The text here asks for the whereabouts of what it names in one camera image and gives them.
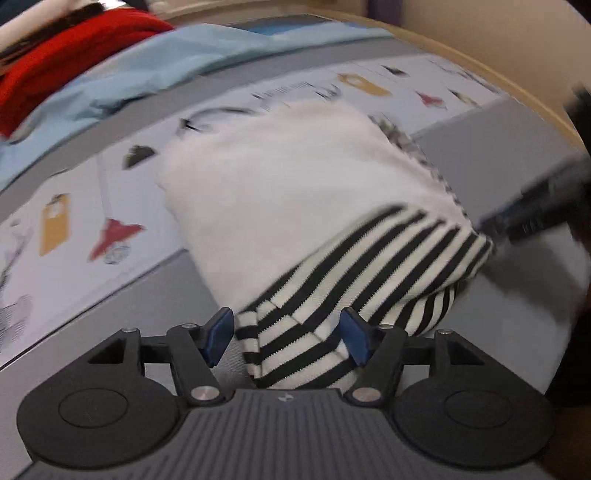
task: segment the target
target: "red fabric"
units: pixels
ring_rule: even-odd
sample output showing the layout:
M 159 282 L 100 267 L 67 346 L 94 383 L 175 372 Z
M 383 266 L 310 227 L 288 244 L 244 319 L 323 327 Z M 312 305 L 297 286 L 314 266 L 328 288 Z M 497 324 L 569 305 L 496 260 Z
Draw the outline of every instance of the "red fabric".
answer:
M 21 58 L 0 81 L 0 134 L 8 138 L 43 100 L 111 55 L 173 26 L 132 8 L 69 28 Z

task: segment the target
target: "white cloth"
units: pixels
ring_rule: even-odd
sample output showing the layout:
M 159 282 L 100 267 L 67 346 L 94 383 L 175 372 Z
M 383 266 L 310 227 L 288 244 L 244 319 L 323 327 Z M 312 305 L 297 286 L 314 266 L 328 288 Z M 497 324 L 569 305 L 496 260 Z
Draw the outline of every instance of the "white cloth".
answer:
M 187 132 L 160 183 L 219 305 L 235 312 L 359 218 L 410 203 L 470 226 L 443 184 L 342 101 Z
M 95 0 L 43 0 L 0 27 L 0 51 Z

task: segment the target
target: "beige wall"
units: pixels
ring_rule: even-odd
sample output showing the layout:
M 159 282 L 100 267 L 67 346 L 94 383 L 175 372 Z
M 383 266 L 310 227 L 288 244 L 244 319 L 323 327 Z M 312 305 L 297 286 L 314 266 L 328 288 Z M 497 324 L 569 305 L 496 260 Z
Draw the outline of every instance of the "beige wall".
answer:
M 404 0 L 403 27 L 480 60 L 566 117 L 591 90 L 591 25 L 564 0 Z

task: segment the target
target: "light blue cloth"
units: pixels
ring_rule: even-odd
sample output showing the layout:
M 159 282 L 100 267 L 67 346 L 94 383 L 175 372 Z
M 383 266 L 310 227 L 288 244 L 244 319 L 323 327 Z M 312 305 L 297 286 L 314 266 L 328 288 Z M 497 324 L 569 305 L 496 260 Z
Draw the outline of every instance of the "light blue cloth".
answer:
M 340 22 L 262 35 L 200 24 L 151 37 L 105 60 L 45 100 L 0 142 L 0 191 L 44 154 L 120 110 L 200 74 L 300 48 L 391 37 Z

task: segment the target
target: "table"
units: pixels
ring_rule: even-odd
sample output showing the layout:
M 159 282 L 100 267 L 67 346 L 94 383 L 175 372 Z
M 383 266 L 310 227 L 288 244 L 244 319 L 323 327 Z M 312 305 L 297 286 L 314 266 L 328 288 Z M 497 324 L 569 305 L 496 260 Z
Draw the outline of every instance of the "table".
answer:
M 314 48 L 221 70 L 135 102 L 59 147 L 20 177 L 0 196 L 0 220 L 26 201 L 48 176 L 75 166 L 187 104 L 292 70 L 417 52 L 416 46 L 395 39 Z M 513 94 L 516 91 L 507 85 L 499 86 Z M 531 103 L 527 95 L 524 98 Z M 577 152 L 554 125 L 513 99 L 431 129 L 417 141 L 473 220 L 506 202 L 536 175 Z M 570 321 L 585 286 L 585 254 L 561 229 L 492 261 L 457 301 L 441 327 L 458 331 L 544 391 L 566 347 Z M 180 323 L 202 324 L 216 310 L 188 253 L 181 252 L 0 371 L 0 478 L 12 478 L 30 461 L 15 423 L 18 405 L 29 390 L 124 326 L 139 327 L 143 335 L 162 335 Z M 236 343 L 230 345 L 215 374 L 225 388 L 251 386 Z M 172 388 L 167 368 L 148 365 L 147 375 Z M 402 383 L 408 385 L 424 376 L 423 369 L 413 368 L 405 373 Z

